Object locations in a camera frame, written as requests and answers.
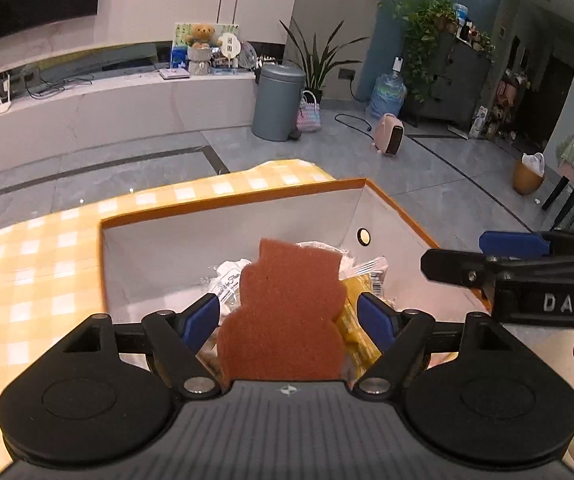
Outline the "pink space heater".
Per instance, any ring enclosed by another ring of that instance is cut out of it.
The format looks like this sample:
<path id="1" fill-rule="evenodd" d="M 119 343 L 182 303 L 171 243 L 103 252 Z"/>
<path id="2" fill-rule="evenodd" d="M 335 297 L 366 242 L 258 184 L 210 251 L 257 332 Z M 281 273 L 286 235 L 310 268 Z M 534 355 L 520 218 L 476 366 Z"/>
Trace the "pink space heater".
<path id="1" fill-rule="evenodd" d="M 384 114 L 374 134 L 376 150 L 384 156 L 395 156 L 404 139 L 404 124 L 393 114 Z"/>

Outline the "grey trash can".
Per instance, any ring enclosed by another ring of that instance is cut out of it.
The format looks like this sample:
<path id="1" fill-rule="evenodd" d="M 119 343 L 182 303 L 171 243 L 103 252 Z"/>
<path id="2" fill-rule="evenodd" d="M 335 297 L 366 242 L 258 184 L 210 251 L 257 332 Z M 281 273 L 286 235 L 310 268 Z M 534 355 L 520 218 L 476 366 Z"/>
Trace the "grey trash can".
<path id="1" fill-rule="evenodd" d="M 296 135 L 304 71 L 296 66 L 264 64 L 256 85 L 251 131 L 260 139 L 287 142 Z"/>

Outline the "blue water jug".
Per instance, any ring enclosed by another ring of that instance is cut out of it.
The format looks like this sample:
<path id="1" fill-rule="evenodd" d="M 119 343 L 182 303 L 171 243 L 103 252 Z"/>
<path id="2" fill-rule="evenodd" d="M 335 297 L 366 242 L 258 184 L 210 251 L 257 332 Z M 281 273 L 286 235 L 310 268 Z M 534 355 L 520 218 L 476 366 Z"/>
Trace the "blue water jug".
<path id="1" fill-rule="evenodd" d="M 403 62 L 402 58 L 396 58 L 390 73 L 381 74 L 377 78 L 368 105 L 368 114 L 373 118 L 380 119 L 385 114 L 400 114 L 407 94 L 402 76 Z"/>

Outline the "white bubble wrap bundle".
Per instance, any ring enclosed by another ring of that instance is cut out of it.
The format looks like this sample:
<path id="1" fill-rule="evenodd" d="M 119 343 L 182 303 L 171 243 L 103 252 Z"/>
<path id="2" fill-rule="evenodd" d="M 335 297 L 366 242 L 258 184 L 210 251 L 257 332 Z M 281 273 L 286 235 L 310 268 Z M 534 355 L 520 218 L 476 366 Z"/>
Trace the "white bubble wrap bundle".
<path id="1" fill-rule="evenodd" d="M 222 318 L 240 306 L 241 272 L 250 263 L 248 259 L 225 261 L 216 268 L 216 277 L 210 281 L 209 293 L 217 296 Z"/>

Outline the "brown cat-shaped sponge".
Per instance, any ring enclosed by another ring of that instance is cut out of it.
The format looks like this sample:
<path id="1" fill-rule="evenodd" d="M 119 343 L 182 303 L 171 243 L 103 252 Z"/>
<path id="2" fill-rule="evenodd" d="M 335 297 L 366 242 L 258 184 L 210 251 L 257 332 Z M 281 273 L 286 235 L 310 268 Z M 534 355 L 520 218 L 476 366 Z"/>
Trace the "brown cat-shaped sponge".
<path id="1" fill-rule="evenodd" d="M 224 382 L 341 378 L 341 259 L 340 252 L 325 248 L 260 240 L 259 257 L 241 271 L 240 306 L 218 331 Z"/>

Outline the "pastel woven bag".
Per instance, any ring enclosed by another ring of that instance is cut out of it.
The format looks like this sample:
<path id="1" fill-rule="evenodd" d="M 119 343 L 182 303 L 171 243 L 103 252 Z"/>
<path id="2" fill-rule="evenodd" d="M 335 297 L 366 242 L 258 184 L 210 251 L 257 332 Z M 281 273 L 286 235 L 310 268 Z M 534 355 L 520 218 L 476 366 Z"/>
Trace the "pastel woven bag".
<path id="1" fill-rule="evenodd" d="M 300 132 L 315 132 L 322 128 L 319 102 L 310 90 L 302 91 L 302 98 L 296 115 L 296 128 Z"/>

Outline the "yellow snack packet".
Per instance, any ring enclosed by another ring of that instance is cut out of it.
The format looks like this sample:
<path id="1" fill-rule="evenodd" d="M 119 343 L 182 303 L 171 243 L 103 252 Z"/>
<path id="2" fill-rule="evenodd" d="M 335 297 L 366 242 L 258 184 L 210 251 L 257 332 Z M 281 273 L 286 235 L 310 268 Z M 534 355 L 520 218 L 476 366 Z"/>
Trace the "yellow snack packet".
<path id="1" fill-rule="evenodd" d="M 341 257 L 339 280 L 345 287 L 345 300 L 336 324 L 349 361 L 345 373 L 348 379 L 360 378 L 381 356 L 363 323 L 371 326 L 372 311 L 378 311 L 372 305 L 373 299 L 387 302 L 383 297 L 383 285 L 388 267 L 383 256 L 363 263 L 355 263 L 349 256 Z"/>

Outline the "orange cardboard box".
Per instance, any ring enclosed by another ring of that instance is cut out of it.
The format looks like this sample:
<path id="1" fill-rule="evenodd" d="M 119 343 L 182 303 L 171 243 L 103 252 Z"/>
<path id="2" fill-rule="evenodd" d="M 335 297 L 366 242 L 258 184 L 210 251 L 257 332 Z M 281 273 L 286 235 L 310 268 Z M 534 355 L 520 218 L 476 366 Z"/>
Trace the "orange cardboard box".
<path id="1" fill-rule="evenodd" d="M 486 305 L 465 288 L 428 281 L 420 258 L 436 244 L 412 217 L 364 179 L 302 184 L 126 212 L 101 222 L 104 310 L 137 323 L 185 310 L 225 261 L 256 260 L 263 238 L 327 244 L 364 263 L 384 257 L 383 295 L 396 310 L 462 322 Z"/>

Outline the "snake plant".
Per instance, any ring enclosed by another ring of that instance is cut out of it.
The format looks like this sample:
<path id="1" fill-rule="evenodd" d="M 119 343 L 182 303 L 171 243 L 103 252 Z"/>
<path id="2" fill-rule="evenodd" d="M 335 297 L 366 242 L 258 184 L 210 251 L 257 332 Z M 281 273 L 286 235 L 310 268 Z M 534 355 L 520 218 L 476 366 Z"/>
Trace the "snake plant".
<path id="1" fill-rule="evenodd" d="M 292 21 L 290 25 L 280 21 L 280 26 L 286 32 L 288 40 L 296 48 L 296 58 L 292 62 L 304 73 L 304 89 L 312 92 L 318 100 L 324 95 L 327 76 L 335 68 L 360 64 L 357 58 L 338 59 L 341 51 L 368 39 L 367 36 L 360 36 L 349 41 L 337 42 L 336 38 L 343 25 L 344 21 L 340 21 L 330 32 L 323 47 L 319 47 L 316 32 L 310 40 L 307 40 L 296 21 Z"/>

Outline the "dark cabinet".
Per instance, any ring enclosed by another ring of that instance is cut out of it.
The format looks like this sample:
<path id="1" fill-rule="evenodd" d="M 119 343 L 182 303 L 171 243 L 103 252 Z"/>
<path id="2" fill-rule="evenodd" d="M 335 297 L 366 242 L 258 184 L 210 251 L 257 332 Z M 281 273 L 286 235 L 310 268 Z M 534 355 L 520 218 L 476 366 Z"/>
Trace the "dark cabinet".
<path id="1" fill-rule="evenodd" d="M 430 89 L 421 103 L 409 96 L 404 108 L 417 118 L 465 129 L 478 109 L 491 61 L 482 51 L 447 32 L 442 32 L 439 38 L 438 50 L 430 64 L 433 75 Z"/>

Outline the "teddy bear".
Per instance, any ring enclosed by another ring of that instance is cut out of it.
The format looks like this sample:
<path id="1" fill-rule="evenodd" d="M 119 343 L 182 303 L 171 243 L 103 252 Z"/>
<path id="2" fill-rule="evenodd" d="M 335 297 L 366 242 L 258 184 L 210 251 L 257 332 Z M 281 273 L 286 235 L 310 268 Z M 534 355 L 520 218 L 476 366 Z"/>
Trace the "teddy bear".
<path id="1" fill-rule="evenodd" d="M 212 58 L 213 25 L 192 24 L 185 36 L 187 44 L 188 72 L 191 76 L 207 75 Z"/>

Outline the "green picture card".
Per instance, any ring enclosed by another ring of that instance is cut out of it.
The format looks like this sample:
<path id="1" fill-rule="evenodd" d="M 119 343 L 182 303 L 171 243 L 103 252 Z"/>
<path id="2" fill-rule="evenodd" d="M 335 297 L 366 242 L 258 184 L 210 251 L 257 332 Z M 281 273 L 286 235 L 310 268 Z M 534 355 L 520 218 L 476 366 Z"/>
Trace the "green picture card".
<path id="1" fill-rule="evenodd" d="M 170 67 L 183 68 L 203 75 L 206 66 L 237 68 L 240 51 L 232 54 L 235 37 L 239 40 L 238 24 L 176 23 L 170 54 Z"/>

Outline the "white TV console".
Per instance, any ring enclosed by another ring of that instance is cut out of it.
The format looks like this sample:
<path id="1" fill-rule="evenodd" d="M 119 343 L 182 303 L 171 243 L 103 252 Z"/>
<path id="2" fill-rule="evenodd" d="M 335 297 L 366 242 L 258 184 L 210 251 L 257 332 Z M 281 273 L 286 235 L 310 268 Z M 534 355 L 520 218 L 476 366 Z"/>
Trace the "white TV console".
<path id="1" fill-rule="evenodd" d="M 44 100 L 22 96 L 0 114 L 0 172 L 122 141 L 247 127 L 255 92 L 250 73 L 164 80 L 153 72 L 95 80 Z"/>

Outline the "leafy green pothos plant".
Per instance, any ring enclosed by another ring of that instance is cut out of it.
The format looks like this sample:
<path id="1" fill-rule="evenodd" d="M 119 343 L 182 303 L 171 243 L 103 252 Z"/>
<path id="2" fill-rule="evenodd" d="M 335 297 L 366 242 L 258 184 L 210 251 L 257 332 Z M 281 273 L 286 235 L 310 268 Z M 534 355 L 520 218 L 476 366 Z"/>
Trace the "leafy green pothos plant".
<path id="1" fill-rule="evenodd" d="M 432 86 L 441 34 L 456 23 L 453 1 L 398 0 L 392 13 L 403 22 L 403 78 L 413 100 L 422 103 Z"/>

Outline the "wicker basket with bag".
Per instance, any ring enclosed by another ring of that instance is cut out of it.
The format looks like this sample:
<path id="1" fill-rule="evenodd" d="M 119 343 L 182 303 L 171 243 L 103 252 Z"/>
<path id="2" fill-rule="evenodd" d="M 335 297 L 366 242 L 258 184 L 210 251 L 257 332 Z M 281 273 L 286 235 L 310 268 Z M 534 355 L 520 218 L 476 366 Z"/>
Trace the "wicker basket with bag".
<path id="1" fill-rule="evenodd" d="M 545 169 L 543 153 L 523 154 L 515 164 L 512 187 L 522 196 L 534 193 L 544 182 Z"/>

